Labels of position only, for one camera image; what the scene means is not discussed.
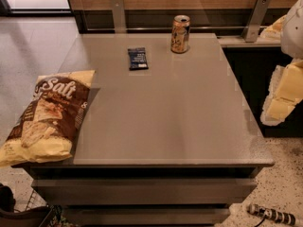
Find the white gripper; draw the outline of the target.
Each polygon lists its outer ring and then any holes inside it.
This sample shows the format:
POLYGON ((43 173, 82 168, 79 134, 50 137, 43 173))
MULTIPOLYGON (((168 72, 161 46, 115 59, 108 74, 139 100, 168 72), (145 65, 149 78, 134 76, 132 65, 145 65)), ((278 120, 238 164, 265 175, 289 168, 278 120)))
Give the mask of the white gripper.
MULTIPOLYGON (((263 39, 279 40, 284 54, 303 59, 303 0, 297 0, 288 13, 274 21, 260 33, 263 39)), ((286 67, 278 65, 269 85, 260 121, 277 126, 303 100, 303 61, 292 60, 286 67)))

